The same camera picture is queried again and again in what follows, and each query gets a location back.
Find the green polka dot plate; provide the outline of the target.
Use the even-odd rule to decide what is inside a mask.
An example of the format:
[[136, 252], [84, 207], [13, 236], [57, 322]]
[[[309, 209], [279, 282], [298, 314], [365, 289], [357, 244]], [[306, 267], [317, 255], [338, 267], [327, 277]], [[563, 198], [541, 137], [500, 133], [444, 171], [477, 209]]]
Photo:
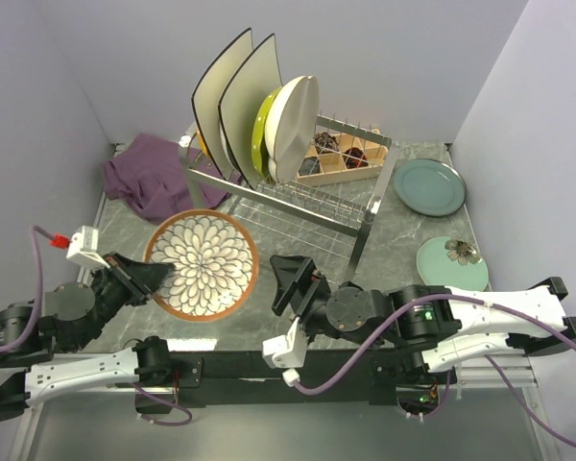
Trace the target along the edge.
[[272, 183], [273, 180], [268, 168], [269, 152], [265, 143], [265, 124], [273, 102], [280, 91], [281, 86], [265, 97], [255, 116], [252, 129], [252, 165], [259, 178], [267, 183]]

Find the floral patterned plate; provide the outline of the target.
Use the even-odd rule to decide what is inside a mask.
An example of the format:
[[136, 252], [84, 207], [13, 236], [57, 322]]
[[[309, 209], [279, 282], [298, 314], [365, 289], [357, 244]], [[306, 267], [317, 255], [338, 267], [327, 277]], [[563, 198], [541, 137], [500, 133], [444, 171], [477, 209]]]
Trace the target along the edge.
[[233, 217], [212, 209], [178, 213], [160, 224], [144, 260], [173, 266], [154, 300], [189, 322], [213, 322], [238, 310], [259, 273], [256, 245]]

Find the cream round bowl plate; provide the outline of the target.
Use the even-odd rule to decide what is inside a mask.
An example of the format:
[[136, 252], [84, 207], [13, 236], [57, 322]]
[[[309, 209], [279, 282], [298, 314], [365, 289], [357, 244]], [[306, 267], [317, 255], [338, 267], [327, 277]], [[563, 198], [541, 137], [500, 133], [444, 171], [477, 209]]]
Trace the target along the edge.
[[276, 183], [288, 183], [300, 170], [316, 129], [319, 83], [315, 76], [300, 76], [284, 85], [269, 110], [264, 139], [268, 168]]

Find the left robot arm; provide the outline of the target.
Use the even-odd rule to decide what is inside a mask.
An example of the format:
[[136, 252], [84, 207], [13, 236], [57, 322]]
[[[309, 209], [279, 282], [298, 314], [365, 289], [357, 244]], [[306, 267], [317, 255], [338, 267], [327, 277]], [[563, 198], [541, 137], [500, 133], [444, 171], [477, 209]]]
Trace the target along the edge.
[[35, 301], [12, 303], [0, 312], [0, 422], [64, 394], [104, 384], [159, 386], [173, 373], [165, 340], [151, 336], [98, 359], [57, 363], [98, 339], [124, 306], [145, 304], [172, 274], [172, 263], [139, 262], [118, 253], [105, 256], [91, 283], [68, 282], [47, 292], [44, 303], [69, 307], [78, 317], [34, 313]]

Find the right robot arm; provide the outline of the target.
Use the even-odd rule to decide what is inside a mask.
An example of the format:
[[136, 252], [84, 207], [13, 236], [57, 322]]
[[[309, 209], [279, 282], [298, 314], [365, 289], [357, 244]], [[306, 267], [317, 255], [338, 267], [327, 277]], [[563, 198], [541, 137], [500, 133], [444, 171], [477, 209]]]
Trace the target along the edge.
[[294, 387], [308, 345], [318, 335], [344, 339], [358, 350], [330, 379], [338, 382], [366, 350], [390, 343], [402, 358], [408, 383], [423, 383], [466, 360], [521, 350], [546, 356], [576, 345], [576, 317], [566, 315], [560, 278], [516, 292], [476, 292], [450, 286], [409, 285], [395, 291], [366, 290], [350, 281], [331, 289], [312, 258], [274, 255], [272, 310], [293, 313], [292, 325], [264, 341], [263, 358]]

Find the teal round plate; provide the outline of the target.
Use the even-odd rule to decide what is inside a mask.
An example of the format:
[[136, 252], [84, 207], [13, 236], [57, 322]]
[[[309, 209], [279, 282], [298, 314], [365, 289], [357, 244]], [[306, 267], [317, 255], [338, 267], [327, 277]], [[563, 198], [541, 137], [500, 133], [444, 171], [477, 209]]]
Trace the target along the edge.
[[456, 212], [468, 196], [461, 175], [448, 164], [431, 158], [406, 161], [396, 170], [393, 186], [405, 205], [432, 217]]

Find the mint floral plate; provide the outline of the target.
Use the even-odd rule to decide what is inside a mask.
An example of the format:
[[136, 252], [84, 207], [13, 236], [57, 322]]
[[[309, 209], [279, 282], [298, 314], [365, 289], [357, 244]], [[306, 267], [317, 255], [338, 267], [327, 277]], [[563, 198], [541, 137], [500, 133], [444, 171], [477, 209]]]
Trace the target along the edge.
[[468, 241], [439, 236], [427, 240], [416, 255], [421, 280], [427, 285], [444, 285], [483, 291], [489, 285], [489, 268], [476, 246]]

